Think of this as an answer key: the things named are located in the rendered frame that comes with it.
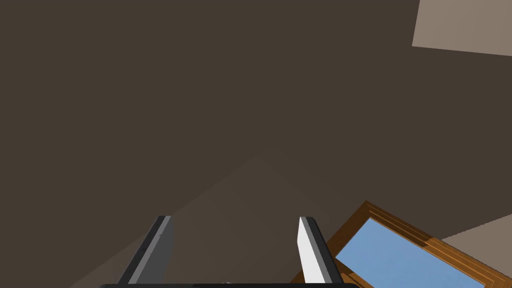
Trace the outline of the wooden framed window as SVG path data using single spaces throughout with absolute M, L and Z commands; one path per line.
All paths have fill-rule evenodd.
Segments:
M 325 242 L 338 288 L 512 288 L 512 277 L 369 201 Z M 302 268 L 292 282 L 305 283 Z

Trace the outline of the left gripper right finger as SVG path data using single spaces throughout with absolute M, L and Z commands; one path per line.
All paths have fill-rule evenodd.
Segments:
M 299 218 L 297 248 L 305 283 L 344 282 L 320 228 L 311 216 Z

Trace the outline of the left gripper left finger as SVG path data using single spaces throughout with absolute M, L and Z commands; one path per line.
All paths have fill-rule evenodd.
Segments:
M 159 215 L 118 284 L 162 284 L 174 246 L 174 228 L 170 215 Z

